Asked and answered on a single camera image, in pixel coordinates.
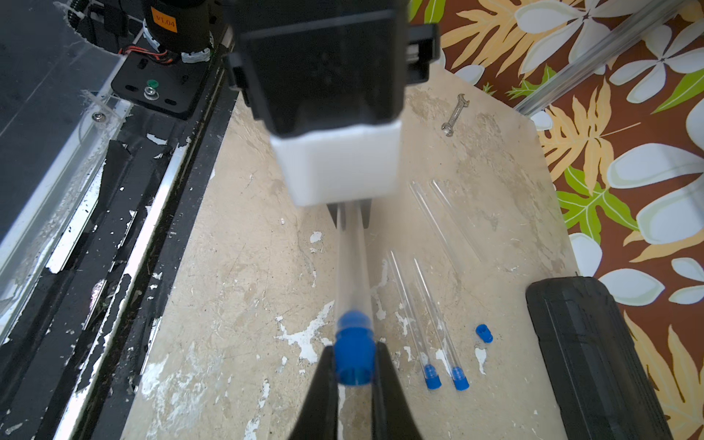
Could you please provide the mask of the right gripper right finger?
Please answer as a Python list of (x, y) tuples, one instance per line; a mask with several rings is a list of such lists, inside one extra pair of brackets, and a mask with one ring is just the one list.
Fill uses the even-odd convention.
[(376, 344), (371, 404), (372, 439), (422, 439), (405, 399), (390, 351), (382, 342)]

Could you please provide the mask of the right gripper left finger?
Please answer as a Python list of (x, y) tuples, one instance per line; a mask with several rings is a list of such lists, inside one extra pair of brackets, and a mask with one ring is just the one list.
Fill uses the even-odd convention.
[(326, 346), (289, 439), (337, 439), (338, 383), (334, 348)]

